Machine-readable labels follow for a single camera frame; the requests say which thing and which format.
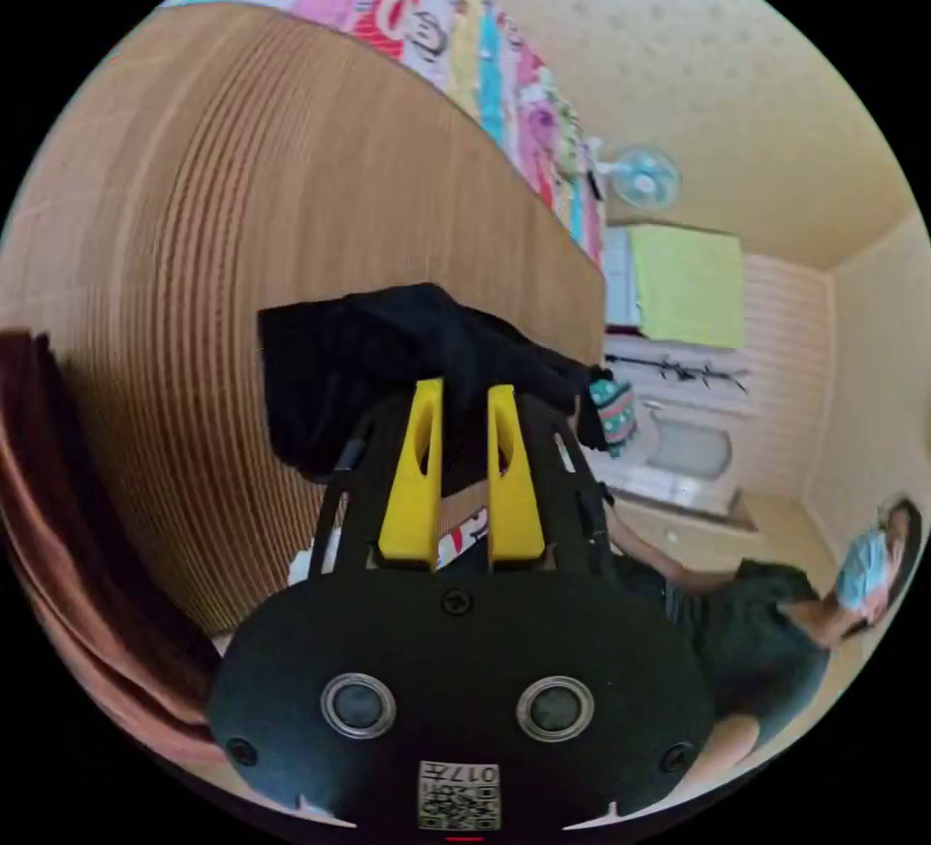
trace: ceiling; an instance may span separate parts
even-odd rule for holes
[[[762,0],[497,0],[586,130],[659,146],[683,173],[663,216],[826,269],[914,206],[879,128],[820,52]],[[635,211],[613,198],[609,217]]]

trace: person's arm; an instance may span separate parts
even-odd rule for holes
[[[724,778],[753,751],[758,739],[759,721],[754,716],[733,715],[719,720],[705,747],[670,796],[678,797],[683,791],[705,787],[716,778]]]
[[[621,520],[618,510],[611,505],[606,513],[608,522],[608,537],[621,551],[647,567],[652,567],[661,573],[667,580],[679,582],[685,573],[685,568],[676,560],[663,554],[657,547],[648,544],[630,525]]]
[[[692,570],[664,554],[659,548],[648,544],[630,525],[622,521],[617,508],[609,506],[606,513],[608,537],[621,551],[647,567],[652,567],[667,580],[676,583],[687,593],[709,593],[724,583],[729,583],[737,570]]]

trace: wooden panel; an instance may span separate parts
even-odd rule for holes
[[[319,509],[268,444],[257,310],[421,280],[599,354],[600,273],[469,118],[331,31],[194,6],[153,15],[52,131],[0,325],[50,332],[130,537],[215,634],[285,585]]]

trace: sticker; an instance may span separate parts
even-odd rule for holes
[[[417,781],[417,816],[421,829],[500,829],[498,765],[421,761]]]

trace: black shirt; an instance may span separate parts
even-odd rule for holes
[[[628,589],[652,595],[688,634],[711,687],[716,716],[744,714],[759,721],[757,747],[815,695],[830,652],[779,611],[780,603],[819,597],[801,570],[744,561],[730,583],[691,596],[632,558],[617,558],[617,569]]]

